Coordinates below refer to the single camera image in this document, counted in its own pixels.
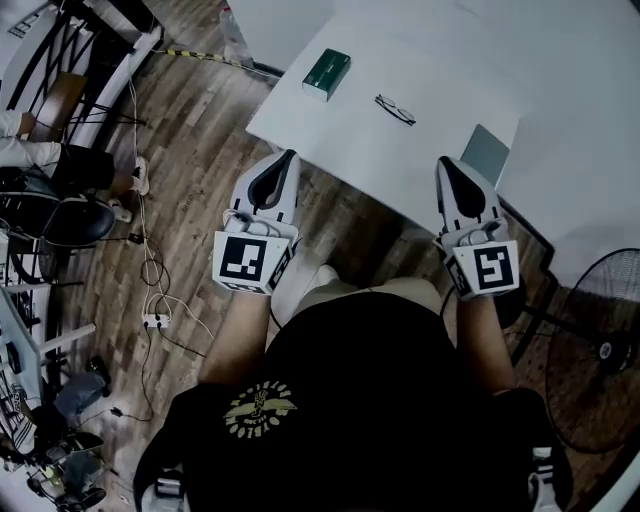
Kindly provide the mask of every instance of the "wooden floor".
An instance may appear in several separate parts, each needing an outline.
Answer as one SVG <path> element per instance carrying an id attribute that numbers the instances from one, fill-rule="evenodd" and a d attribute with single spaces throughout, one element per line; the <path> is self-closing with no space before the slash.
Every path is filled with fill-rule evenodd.
<path id="1" fill-rule="evenodd" d="M 217 27 L 221 2 L 181 0 L 146 2 L 167 29 L 167 39 L 195 51 L 219 51 L 222 36 Z M 138 151 L 150 162 L 151 191 L 145 198 L 146 232 L 160 248 L 171 276 L 169 294 L 184 300 L 215 334 L 224 318 L 229 293 L 211 280 L 210 254 L 214 231 L 220 227 L 236 178 L 270 153 L 268 146 L 244 128 L 272 83 L 261 76 L 213 62 L 155 55 L 135 79 L 137 111 L 147 122 L 137 133 Z M 130 99 L 123 109 L 133 112 Z M 119 126 L 108 134 L 106 147 L 117 165 L 131 169 L 133 132 Z M 141 232 L 140 209 L 135 197 L 131 225 L 118 225 L 112 237 Z M 435 247 L 400 238 L 402 217 L 335 178 L 305 166 L 299 192 L 296 224 L 303 236 L 298 255 L 287 270 L 273 309 L 280 322 L 290 316 L 315 270 L 333 264 L 345 281 L 359 286 L 380 284 L 396 276 L 431 279 L 441 291 L 450 287 Z M 539 265 L 545 249 L 516 222 L 522 272 L 528 301 L 540 302 L 548 284 Z M 103 456 L 119 476 L 107 474 L 108 491 L 101 508 L 133 510 L 131 482 L 147 443 L 162 426 L 172 398 L 195 384 L 201 358 L 170 344 L 157 333 L 149 339 L 141 325 L 146 285 L 140 278 L 144 260 L 141 246 L 112 241 L 72 258 L 66 279 L 83 279 L 83 287 L 63 292 L 64 329 L 95 322 L 95 335 L 82 340 L 73 352 L 72 366 L 79 370 L 88 356 L 100 354 L 113 377 L 113 393 L 100 400 L 83 418 L 112 406 L 146 419 L 150 410 L 143 397 L 141 378 L 153 404 L 149 422 L 115 418 L 108 412 L 90 420 L 85 429 L 105 440 Z M 455 300 L 445 318 L 455 339 Z M 167 332 L 194 350 L 206 352 L 212 340 L 184 307 L 172 304 Z M 529 323 L 523 315 L 507 334 L 513 352 Z M 272 325 L 271 333 L 277 328 Z M 518 364 L 523 384 L 542 392 L 542 372 L 548 338 L 537 337 Z M 144 368 L 147 350 L 149 359 Z M 590 489 L 611 462 L 605 457 L 571 454 L 578 493 Z"/>

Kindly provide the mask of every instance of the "white sneaker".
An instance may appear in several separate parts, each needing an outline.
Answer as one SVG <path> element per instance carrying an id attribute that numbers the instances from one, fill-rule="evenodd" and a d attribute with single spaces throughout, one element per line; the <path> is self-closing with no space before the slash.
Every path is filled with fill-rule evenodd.
<path id="1" fill-rule="evenodd" d="M 133 218 L 132 213 L 129 210 L 127 210 L 124 206 L 122 206 L 122 203 L 120 201 L 118 201 L 115 198 L 112 198 L 112 199 L 109 199 L 109 202 L 107 204 L 113 210 L 113 213 L 116 216 L 116 220 L 119 220 L 120 222 L 125 222 L 127 224 L 131 222 L 131 219 Z"/>
<path id="2" fill-rule="evenodd" d="M 324 286 L 325 284 L 329 284 L 331 281 L 340 281 L 340 276 L 336 272 L 336 269 L 330 265 L 322 265 L 318 269 L 316 276 L 320 283 L 318 286 Z"/>
<path id="3" fill-rule="evenodd" d="M 325 284 L 329 284 L 332 281 L 339 280 L 340 276 L 333 267 L 329 265 L 322 265 L 311 278 L 311 282 L 309 283 L 309 286 L 307 286 L 305 294 L 309 293 L 315 288 L 318 288 L 318 286 L 324 286 Z"/>
<path id="4" fill-rule="evenodd" d="M 149 193 L 149 162 L 146 158 L 141 156 L 136 158 L 136 168 L 131 173 L 131 177 L 133 178 L 131 190 L 146 196 Z"/>

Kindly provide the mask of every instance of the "wire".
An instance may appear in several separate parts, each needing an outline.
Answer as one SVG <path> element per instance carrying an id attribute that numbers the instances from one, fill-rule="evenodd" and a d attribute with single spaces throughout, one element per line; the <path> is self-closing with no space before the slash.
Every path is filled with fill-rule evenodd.
<path id="1" fill-rule="evenodd" d="M 443 317 L 444 310 L 447 307 L 447 304 L 449 303 L 449 299 L 451 298 L 451 294 L 453 293 L 453 290 L 455 290 L 455 289 L 456 289 L 456 287 L 452 286 L 451 288 L 449 288 L 449 291 L 445 295 L 444 301 L 442 301 L 442 307 L 440 308 L 440 318 Z"/>
<path id="2" fill-rule="evenodd" d="M 153 404 L 151 403 L 151 400 L 149 400 L 149 397 L 147 396 L 147 388 L 144 387 L 144 368 L 145 366 L 147 366 L 147 361 L 149 360 L 149 354 L 151 353 L 151 335 L 149 334 L 149 329 L 147 328 L 147 326 L 145 326 L 144 328 L 144 332 L 147 333 L 147 338 L 149 338 L 149 345 L 147 346 L 147 355 L 144 358 L 144 363 L 142 363 L 142 370 L 140 371 L 140 383 L 142 384 L 142 394 L 144 395 L 144 399 L 147 401 L 147 404 L 149 405 L 149 410 L 151 411 L 151 416 L 149 416 L 148 419 L 138 419 L 138 421 L 142 421 L 143 423 L 149 422 L 153 419 L 153 417 L 156 415 L 156 412 L 153 410 Z"/>
<path id="3" fill-rule="evenodd" d="M 121 418 L 121 417 L 131 418 L 132 420 L 136 420 L 136 421 L 139 421 L 141 423 L 148 423 L 148 422 L 153 420 L 153 418 L 155 417 L 155 411 L 153 410 L 153 405 L 151 404 L 151 400 L 149 399 L 149 396 L 147 395 L 147 388 L 144 385 L 144 369 L 147 366 L 147 361 L 149 360 L 149 354 L 151 353 L 151 335 L 149 334 L 149 330 L 147 329 L 146 326 L 144 328 L 144 331 L 147 333 L 147 338 L 149 338 L 149 344 L 147 345 L 147 355 L 144 358 L 144 362 L 142 363 L 142 369 L 140 370 L 140 383 L 142 384 L 142 394 L 144 395 L 144 399 L 147 401 L 147 404 L 149 406 L 149 411 L 151 412 L 149 417 L 148 418 L 138 418 L 138 417 L 133 416 L 131 414 L 123 413 L 117 407 L 111 407 L 109 409 L 104 409 L 104 410 L 94 414 L 93 416 L 90 416 L 89 418 L 84 420 L 82 423 L 80 423 L 76 427 L 76 429 L 81 428 L 85 423 L 91 421 L 94 418 L 97 418 L 98 416 L 102 416 L 106 412 L 111 412 L 112 415 L 114 415 L 114 416 L 116 416 L 118 418 Z"/>
<path id="4" fill-rule="evenodd" d="M 160 336 L 162 336 L 165 340 L 167 340 L 169 343 L 173 343 L 175 346 L 180 347 L 188 352 L 192 352 L 193 354 L 200 356 L 202 358 L 206 357 L 204 354 L 198 352 L 197 350 L 193 350 L 189 347 L 185 347 L 184 345 L 178 343 L 177 341 L 173 341 L 172 339 L 167 338 L 167 335 L 162 331 L 162 329 L 158 329 L 158 331 L 160 332 Z"/>
<path id="5" fill-rule="evenodd" d="M 160 264 L 160 270 L 162 270 L 162 272 L 159 273 L 159 278 L 156 279 L 155 281 L 151 281 L 151 280 L 147 280 L 147 278 L 145 278 L 145 268 L 149 263 L 154 263 L 154 264 Z M 144 284 L 146 284 L 149 287 L 152 286 L 158 286 L 161 284 L 162 281 L 162 276 L 164 276 L 165 274 L 167 274 L 167 290 L 171 287 L 171 276 L 169 275 L 169 271 L 167 270 L 167 267 L 164 266 L 164 263 L 162 263 L 162 261 L 157 260 L 155 258 L 147 258 L 146 260 L 144 260 L 142 262 L 142 265 L 140 266 L 140 279 L 142 279 L 142 282 Z M 156 292 L 151 299 L 149 299 L 148 301 L 148 306 L 151 305 L 151 302 L 153 302 L 153 299 L 157 296 L 157 295 L 166 295 L 166 293 L 164 292 Z"/>
<path id="6" fill-rule="evenodd" d="M 200 325 L 202 325 L 202 327 L 204 327 L 207 332 L 209 333 L 209 336 L 211 336 L 212 340 L 215 340 L 216 337 L 213 335 L 213 333 L 211 332 L 211 330 L 209 329 L 209 327 L 207 327 L 207 324 L 205 324 L 202 320 L 200 320 L 194 313 L 193 311 L 191 311 L 191 308 L 187 305 L 186 302 L 184 302 L 182 299 L 178 299 L 177 297 L 172 297 L 171 295 L 167 295 L 166 293 L 155 293 L 151 299 L 149 300 L 149 303 L 151 303 L 153 301 L 153 299 L 158 296 L 158 295 L 162 295 L 163 298 L 165 299 L 171 299 L 171 300 L 175 300 L 176 302 L 179 302 L 180 304 L 182 304 L 185 308 L 187 308 L 187 311 L 189 312 L 189 314 L 191 315 L 191 317 L 198 322 Z"/>
<path id="7" fill-rule="evenodd" d="M 97 418 L 98 416 L 103 415 L 105 412 L 110 411 L 111 409 L 105 409 L 104 411 L 100 411 L 97 414 L 94 414 L 93 416 L 90 416 L 89 418 L 87 418 L 86 420 L 84 420 L 82 423 L 80 423 L 80 425 L 78 425 L 76 427 L 76 429 L 79 429 L 80 427 L 82 427 L 85 423 L 87 423 L 88 421 L 91 421 L 94 418 Z"/>
<path id="8" fill-rule="evenodd" d="M 128 70 L 129 70 L 129 92 L 131 93 L 131 100 L 133 101 L 133 117 L 134 119 L 138 119 L 138 96 L 136 94 L 136 89 L 133 85 L 133 80 L 131 77 L 131 59 L 129 58 L 129 61 L 127 63 L 128 66 Z M 134 124 L 133 126 L 133 153 L 134 153 L 134 157 L 136 159 L 136 161 L 138 160 L 138 125 Z M 145 260 L 143 262 L 143 265 L 145 265 L 145 271 L 147 274 L 147 293 L 145 295 L 144 298 L 144 302 L 142 304 L 142 313 L 141 313 L 141 317 L 144 317 L 145 314 L 147 314 L 148 311 L 148 303 L 147 303 L 147 299 L 149 298 L 149 293 L 151 291 L 151 285 L 149 284 L 150 281 L 150 277 L 149 277 L 149 262 L 152 261 L 153 262 L 153 266 L 155 268 L 156 271 L 156 277 L 157 277 L 157 285 L 160 288 L 160 291 L 164 294 L 163 290 L 162 290 L 162 283 L 160 282 L 161 280 L 161 275 L 160 275 L 160 271 L 158 270 L 158 266 L 156 264 L 156 259 L 155 256 L 153 254 L 153 252 L 151 251 L 151 249 L 149 249 L 149 245 L 147 244 L 147 228 L 146 228 L 146 223 L 147 223 L 147 219 L 146 219 L 146 213 L 145 213 L 145 208 L 144 208 L 144 200 L 142 198 L 142 196 L 140 194 L 138 194 L 138 201 L 140 202 L 140 220 L 142 221 L 142 236 L 144 237 L 144 241 L 143 241 L 143 245 L 144 245 L 144 257 Z M 169 303 L 167 302 L 166 299 L 164 299 L 165 305 L 167 306 L 167 309 L 169 311 L 169 320 L 171 320 L 172 317 L 172 311 L 171 311 L 171 307 L 169 306 Z"/>
<path id="9" fill-rule="evenodd" d="M 124 240 L 129 240 L 128 237 L 123 238 L 101 238 L 100 240 L 96 240 L 97 242 L 121 242 Z"/>
<path id="10" fill-rule="evenodd" d="M 282 326 L 280 325 L 280 322 L 278 322 L 278 320 L 276 319 L 276 315 L 273 314 L 273 309 L 269 309 L 269 314 L 271 315 L 271 319 L 273 320 L 273 323 L 276 324 L 276 326 L 278 327 L 278 330 L 282 330 Z"/>
<path id="11" fill-rule="evenodd" d="M 164 55 L 171 55 L 170 53 L 167 53 L 168 50 L 153 50 L 152 49 L 151 51 L 153 53 L 162 53 Z M 228 66 L 233 66 L 234 68 L 246 69 L 247 71 L 251 71 L 252 73 L 257 73 L 258 75 L 268 76 L 269 78 L 276 78 L 278 80 L 280 79 L 280 77 L 277 76 L 277 75 L 273 75 L 273 74 L 267 73 L 265 71 L 260 71 L 259 69 L 243 66 L 242 64 L 232 64 L 231 62 L 227 62 L 227 61 L 224 61 L 224 60 L 215 60 L 215 59 L 212 59 L 212 58 L 208 58 L 208 59 L 207 58 L 202 58 L 202 57 L 197 57 L 197 58 L 199 58 L 200 60 L 208 60 L 208 61 L 218 62 L 220 64 L 226 64 Z"/>
<path id="12" fill-rule="evenodd" d="M 260 236 L 265 236 L 263 233 L 254 233 L 252 231 L 250 231 L 251 226 L 255 226 L 255 225 L 260 225 L 260 226 L 264 226 L 267 228 L 267 234 L 266 236 L 277 236 L 278 238 L 280 237 L 280 231 L 278 231 L 276 228 L 274 228 L 273 226 L 270 226 L 269 224 L 267 224 L 266 222 L 262 221 L 262 220 L 254 220 L 251 221 L 251 223 L 249 224 L 249 226 L 247 227 L 247 233 L 249 233 L 250 235 L 260 235 Z"/>
<path id="13" fill-rule="evenodd" d="M 160 293 L 162 295 L 162 300 L 164 300 L 165 305 L 167 306 L 167 310 L 169 312 L 169 321 L 171 321 L 171 318 L 173 316 L 173 311 L 171 310 L 171 306 L 169 306 L 169 303 L 167 302 L 166 299 L 166 292 L 162 289 L 162 274 L 160 274 L 160 271 L 158 270 L 158 265 L 157 263 L 159 263 L 159 260 L 157 260 L 155 258 L 155 254 L 153 253 L 153 251 L 151 251 L 151 249 L 149 249 L 149 244 L 147 243 L 148 237 L 147 237 L 147 228 L 146 228 L 146 214 L 145 214 L 145 209 L 144 209 L 144 201 L 142 199 L 142 196 L 140 194 L 138 194 L 138 200 L 140 201 L 140 219 L 142 221 L 142 236 L 143 236 L 143 245 L 144 245 L 144 252 L 145 252 L 145 260 L 142 262 L 142 264 L 145 266 L 145 272 L 147 275 L 147 279 L 146 281 L 143 279 L 143 281 L 145 281 L 146 285 L 147 285 L 147 293 L 145 294 L 144 297 L 144 302 L 142 304 L 142 312 L 141 312 L 141 317 L 144 317 L 146 314 L 148 314 L 149 312 L 149 305 L 151 304 L 153 298 L 151 300 L 149 300 L 149 293 L 151 292 L 151 284 L 150 284 L 150 277 L 149 277 L 149 262 L 153 262 L 153 266 L 155 268 L 156 271 L 156 277 L 157 277 L 157 281 L 156 281 L 156 285 L 158 286 L 158 288 L 160 288 Z M 169 272 L 167 270 L 167 268 L 164 266 L 164 263 L 161 263 L 162 267 L 164 268 L 164 270 L 167 272 L 167 276 L 169 276 Z"/>

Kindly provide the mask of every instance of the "black chair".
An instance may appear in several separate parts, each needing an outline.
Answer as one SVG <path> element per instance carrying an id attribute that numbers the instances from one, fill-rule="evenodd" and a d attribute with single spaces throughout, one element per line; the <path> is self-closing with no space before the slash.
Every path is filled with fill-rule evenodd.
<path id="1" fill-rule="evenodd" d="M 31 238 L 9 235 L 7 245 L 7 260 L 18 274 L 21 282 L 26 284 L 54 284 L 58 277 L 58 268 L 61 262 L 67 261 L 71 251 L 61 251 L 43 239 L 34 241 Z M 31 268 L 25 267 L 25 256 L 32 256 Z M 37 267 L 40 276 L 35 275 Z"/>
<path id="2" fill-rule="evenodd" d="M 11 235 L 62 247 L 87 247 L 115 224 L 113 210 L 95 197 L 60 199 L 39 170 L 4 168 L 0 173 L 0 224 Z"/>
<path id="3" fill-rule="evenodd" d="M 111 207 L 99 199 L 68 197 L 58 205 L 43 238 L 51 245 L 86 247 L 108 235 L 115 222 Z"/>

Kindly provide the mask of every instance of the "person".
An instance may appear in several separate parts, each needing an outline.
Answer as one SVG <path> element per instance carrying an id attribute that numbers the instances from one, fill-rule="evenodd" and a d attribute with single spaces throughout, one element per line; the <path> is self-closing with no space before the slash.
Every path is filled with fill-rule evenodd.
<path id="1" fill-rule="evenodd" d="M 58 142 L 30 142 L 37 120 L 30 112 L 0 111 L 0 167 L 38 168 L 54 187 L 66 193 L 89 189 L 110 190 L 116 198 L 128 190 L 149 192 L 148 162 L 137 157 L 133 172 L 116 171 L 110 153 Z M 112 206 L 120 206 L 117 201 Z"/>
<path id="2" fill-rule="evenodd" d="M 72 375 L 53 402 L 31 410 L 23 400 L 22 413 L 37 427 L 31 456 L 43 455 L 62 440 L 82 411 L 101 397 L 109 396 L 110 384 L 106 364 L 101 357 L 94 356 L 87 363 L 87 371 Z"/>
<path id="3" fill-rule="evenodd" d="M 517 387 L 492 298 L 459 301 L 454 347 L 427 281 L 356 290 L 328 266 L 318 280 L 266 351 L 270 298 L 235 292 L 136 492 L 181 463 L 192 512 L 514 512 L 532 509 L 533 449 L 551 447 L 567 506 L 568 461 L 542 398 Z"/>

